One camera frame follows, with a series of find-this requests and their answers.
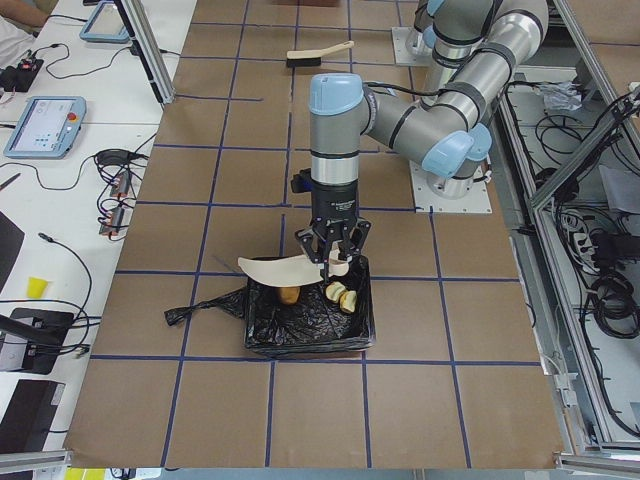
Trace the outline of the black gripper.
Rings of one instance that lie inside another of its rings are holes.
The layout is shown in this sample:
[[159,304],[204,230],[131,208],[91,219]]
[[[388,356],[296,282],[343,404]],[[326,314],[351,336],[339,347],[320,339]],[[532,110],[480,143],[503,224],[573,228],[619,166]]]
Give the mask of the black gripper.
[[350,261],[363,250],[371,223],[359,216],[358,181],[345,185],[324,185],[311,177],[311,170],[300,170],[291,180],[294,193],[311,194],[309,226],[298,230],[295,238],[310,261],[319,265],[324,284],[329,283],[330,252],[338,247],[338,259]]

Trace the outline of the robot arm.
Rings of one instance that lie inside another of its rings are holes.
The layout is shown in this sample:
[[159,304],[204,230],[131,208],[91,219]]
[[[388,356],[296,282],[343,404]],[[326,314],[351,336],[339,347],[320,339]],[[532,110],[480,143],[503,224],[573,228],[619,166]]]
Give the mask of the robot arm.
[[436,41],[433,20],[434,13],[429,9],[429,1],[419,0],[407,40],[407,48],[418,62],[426,63],[431,58]]
[[311,166],[292,180],[311,195],[312,215],[295,237],[321,279],[330,254],[351,261],[371,228],[359,215],[360,139],[367,135],[424,171],[450,179],[473,170],[478,126],[515,68],[531,58],[548,30],[544,1],[422,1],[418,18],[432,23],[432,71],[418,101],[390,94],[356,74],[312,78]]

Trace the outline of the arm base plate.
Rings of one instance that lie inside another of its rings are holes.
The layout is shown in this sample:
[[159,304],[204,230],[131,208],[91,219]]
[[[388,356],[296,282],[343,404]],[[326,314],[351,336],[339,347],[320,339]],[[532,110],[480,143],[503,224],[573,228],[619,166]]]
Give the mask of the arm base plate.
[[424,43],[423,33],[414,27],[392,27],[391,38],[395,64],[426,67],[431,62],[431,48]]
[[444,179],[410,162],[414,208],[417,213],[479,214],[492,213],[481,163],[472,177]]

